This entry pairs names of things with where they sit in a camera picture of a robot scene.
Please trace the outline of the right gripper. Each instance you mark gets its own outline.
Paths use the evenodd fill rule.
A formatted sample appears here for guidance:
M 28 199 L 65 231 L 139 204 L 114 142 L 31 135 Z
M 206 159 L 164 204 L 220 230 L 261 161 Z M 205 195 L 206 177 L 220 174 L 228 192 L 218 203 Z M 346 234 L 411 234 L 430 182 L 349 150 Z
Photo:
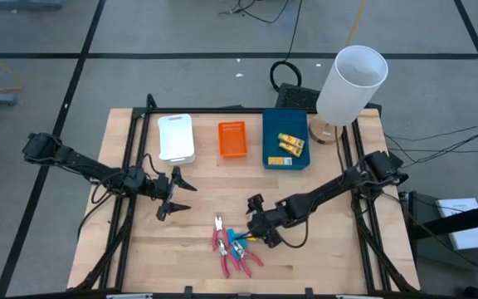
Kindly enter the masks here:
M 278 227 L 292 228 L 301 224 L 301 217 L 296 218 L 283 204 L 278 202 L 273 209 L 265 210 L 263 198 L 256 194 L 247 200 L 247 214 L 251 215 L 247 222 L 246 234 L 252 243 L 275 248 L 283 242 L 283 237 L 277 231 Z

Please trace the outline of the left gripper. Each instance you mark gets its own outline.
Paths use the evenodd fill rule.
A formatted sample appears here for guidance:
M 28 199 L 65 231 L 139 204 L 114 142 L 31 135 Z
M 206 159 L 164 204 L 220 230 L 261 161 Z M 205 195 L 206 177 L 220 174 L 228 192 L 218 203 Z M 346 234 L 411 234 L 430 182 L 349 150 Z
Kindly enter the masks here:
M 164 220 L 171 213 L 189 210 L 192 207 L 172 202 L 173 186 L 176 184 L 181 189 L 196 191 L 197 189 L 183 179 L 179 166 L 174 166 L 171 178 L 161 174 L 157 179 L 148 179 L 143 168 L 133 167 L 135 183 L 133 187 L 134 196 L 147 196 L 162 201 L 158 208 L 156 217 Z

